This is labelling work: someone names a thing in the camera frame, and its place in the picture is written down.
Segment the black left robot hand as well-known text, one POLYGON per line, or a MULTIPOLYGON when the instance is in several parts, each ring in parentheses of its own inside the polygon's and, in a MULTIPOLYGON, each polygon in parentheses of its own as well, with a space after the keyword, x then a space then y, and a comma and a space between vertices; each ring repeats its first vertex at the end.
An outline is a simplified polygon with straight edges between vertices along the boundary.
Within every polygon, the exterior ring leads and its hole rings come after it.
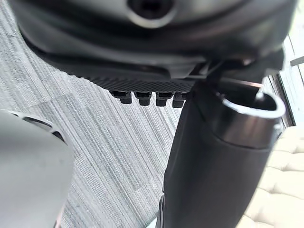
POLYGON ((10 0, 42 60, 108 90, 181 108, 158 227, 234 228, 285 113, 260 91, 283 68, 295 0, 10 0))

